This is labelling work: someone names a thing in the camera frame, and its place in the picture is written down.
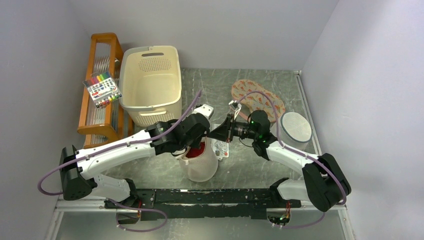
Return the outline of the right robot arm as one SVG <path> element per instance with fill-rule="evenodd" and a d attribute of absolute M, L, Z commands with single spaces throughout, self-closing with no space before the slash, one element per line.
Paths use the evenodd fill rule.
<path fill-rule="evenodd" d="M 270 202 L 282 207 L 288 200 L 307 201 L 321 212 L 343 205 L 352 188 L 333 155 L 309 154 L 283 144 L 270 131 L 271 123 L 263 110 L 250 114 L 248 122 L 238 122 L 233 114 L 208 133 L 208 137 L 231 142 L 234 137 L 251 139 L 254 152 L 267 161 L 283 164 L 301 174 L 301 180 L 280 179 L 270 193 Z"/>

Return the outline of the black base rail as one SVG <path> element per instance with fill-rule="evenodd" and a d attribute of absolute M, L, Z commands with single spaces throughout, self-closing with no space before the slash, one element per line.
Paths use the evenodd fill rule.
<path fill-rule="evenodd" d="M 137 190 L 141 202 L 141 220 L 162 219 L 163 215 L 148 212 L 160 210 L 170 219 L 249 217 L 265 220 L 268 209 L 300 208 L 300 200 L 284 200 L 269 188 L 224 189 L 148 189 Z"/>

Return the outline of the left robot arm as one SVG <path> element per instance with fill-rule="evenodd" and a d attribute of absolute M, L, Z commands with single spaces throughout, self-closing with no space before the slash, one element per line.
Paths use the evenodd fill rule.
<path fill-rule="evenodd" d="M 103 172 L 135 159 L 175 154 L 188 147 L 199 147 L 202 138 L 210 131 L 209 119 L 205 114 L 192 113 L 181 122 L 175 119 L 159 121 L 99 149 L 64 148 L 61 163 L 78 161 L 60 171 L 63 198 L 75 201 L 97 196 L 112 199 L 126 208 L 134 207 L 139 200 L 134 182 L 129 178 L 112 178 L 103 175 Z"/>

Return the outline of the packaged ruler set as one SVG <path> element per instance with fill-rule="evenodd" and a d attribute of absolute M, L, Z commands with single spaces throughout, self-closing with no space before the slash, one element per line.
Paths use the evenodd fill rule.
<path fill-rule="evenodd" d="M 229 143 L 216 139 L 211 139 L 211 148 L 219 162 L 230 156 Z"/>

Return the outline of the colour marker pack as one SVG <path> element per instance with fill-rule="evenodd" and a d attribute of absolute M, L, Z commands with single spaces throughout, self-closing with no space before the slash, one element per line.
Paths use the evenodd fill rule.
<path fill-rule="evenodd" d="M 98 109 L 105 108 L 122 97 L 115 79 L 108 71 L 92 75 L 83 84 Z"/>

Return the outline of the orange wooden rack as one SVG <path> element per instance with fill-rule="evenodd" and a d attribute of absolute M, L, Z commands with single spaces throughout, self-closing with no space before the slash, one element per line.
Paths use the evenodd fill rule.
<path fill-rule="evenodd" d="M 119 102 L 118 83 L 124 52 L 113 32 L 91 36 L 77 132 L 85 149 L 121 140 L 135 124 Z"/>

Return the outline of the red bra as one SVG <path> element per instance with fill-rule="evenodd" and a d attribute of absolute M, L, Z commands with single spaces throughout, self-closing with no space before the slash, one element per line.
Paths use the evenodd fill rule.
<path fill-rule="evenodd" d="M 204 153 L 205 148 L 206 148 L 205 142 L 201 142 L 199 148 L 194 148 L 194 147 L 190 148 L 190 150 L 188 150 L 188 152 L 186 153 L 185 157 L 188 159 L 197 158 Z"/>

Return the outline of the cream plastic laundry basket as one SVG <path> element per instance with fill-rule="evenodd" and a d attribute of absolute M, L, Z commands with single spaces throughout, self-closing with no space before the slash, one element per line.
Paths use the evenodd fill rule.
<path fill-rule="evenodd" d="M 180 118 L 182 79 L 177 49 L 154 45 L 126 50 L 119 90 L 120 105 L 139 127 Z"/>

